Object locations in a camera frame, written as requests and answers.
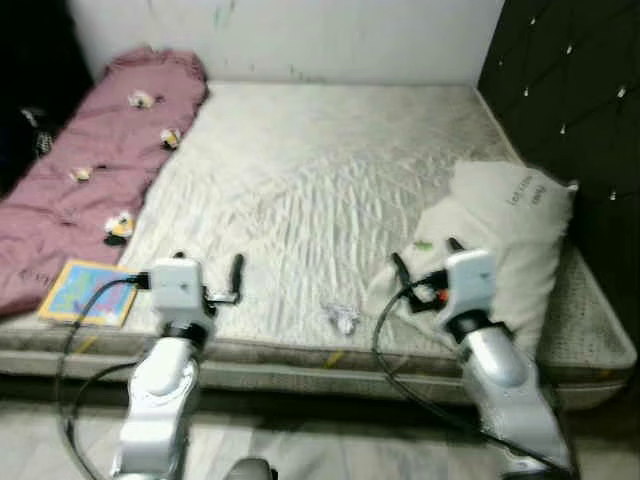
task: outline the floor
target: floor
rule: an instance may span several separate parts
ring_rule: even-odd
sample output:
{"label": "floor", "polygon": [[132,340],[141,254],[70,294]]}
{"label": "floor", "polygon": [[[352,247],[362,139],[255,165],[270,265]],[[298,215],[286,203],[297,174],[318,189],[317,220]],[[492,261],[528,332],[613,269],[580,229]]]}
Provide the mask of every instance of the floor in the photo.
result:
{"label": "floor", "polygon": [[[89,407],[82,415],[81,444],[106,476],[124,409]],[[640,478],[637,438],[580,433],[576,443],[583,479]],[[216,412],[195,418],[185,478],[222,479],[245,455],[268,459],[282,480],[497,478],[490,450],[436,427]],[[0,465],[3,480],[82,479],[62,446],[48,403],[0,400]]]}

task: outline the black headboard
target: black headboard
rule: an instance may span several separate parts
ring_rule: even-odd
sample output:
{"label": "black headboard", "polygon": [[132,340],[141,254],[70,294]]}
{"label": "black headboard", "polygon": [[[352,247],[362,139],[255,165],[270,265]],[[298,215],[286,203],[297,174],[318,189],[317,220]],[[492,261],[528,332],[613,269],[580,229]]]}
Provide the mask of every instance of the black headboard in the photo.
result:
{"label": "black headboard", "polygon": [[570,236],[638,345],[640,0],[506,0],[479,89],[524,159],[578,180]]}

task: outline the pink blanket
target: pink blanket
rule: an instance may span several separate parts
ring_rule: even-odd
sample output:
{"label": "pink blanket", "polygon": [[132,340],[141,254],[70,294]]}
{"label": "pink blanket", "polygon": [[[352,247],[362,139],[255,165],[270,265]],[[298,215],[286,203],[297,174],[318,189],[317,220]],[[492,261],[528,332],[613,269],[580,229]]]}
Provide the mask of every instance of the pink blanket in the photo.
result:
{"label": "pink blanket", "polygon": [[[160,101],[133,108],[128,97],[136,90]],[[141,48],[109,65],[52,151],[0,203],[0,315],[37,307],[69,258],[117,262],[123,247],[103,242],[105,222],[140,211],[170,156],[162,130],[184,134],[206,92],[191,53]],[[69,173],[84,167],[95,170],[76,183]]]}

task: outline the white pillow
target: white pillow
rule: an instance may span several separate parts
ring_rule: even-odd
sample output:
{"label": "white pillow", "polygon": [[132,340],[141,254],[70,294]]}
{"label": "white pillow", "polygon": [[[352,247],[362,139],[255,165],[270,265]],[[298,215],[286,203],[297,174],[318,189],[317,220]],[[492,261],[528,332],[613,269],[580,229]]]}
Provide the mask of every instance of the white pillow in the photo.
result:
{"label": "white pillow", "polygon": [[[447,197],[422,213],[413,242],[400,256],[417,280],[442,268],[451,254],[449,237],[466,249],[491,250],[497,262],[492,320],[504,322],[515,333],[516,343],[533,355],[555,283],[575,188],[507,162],[458,162],[450,189]],[[364,312],[379,315],[399,289],[395,266],[389,262],[371,282]],[[401,301],[394,314],[451,346],[448,336],[432,328],[434,313],[412,314]]]}

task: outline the book cover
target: book cover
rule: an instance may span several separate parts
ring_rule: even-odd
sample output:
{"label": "book cover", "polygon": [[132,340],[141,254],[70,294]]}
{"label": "book cover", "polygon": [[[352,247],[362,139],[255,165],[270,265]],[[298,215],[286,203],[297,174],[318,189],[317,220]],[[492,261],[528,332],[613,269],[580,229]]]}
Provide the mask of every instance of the book cover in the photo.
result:
{"label": "book cover", "polygon": [[[44,320],[73,323],[100,286],[129,275],[131,272],[113,265],[69,260],[38,310],[38,316]],[[100,296],[82,324],[121,327],[135,296],[134,285],[114,285]]]}

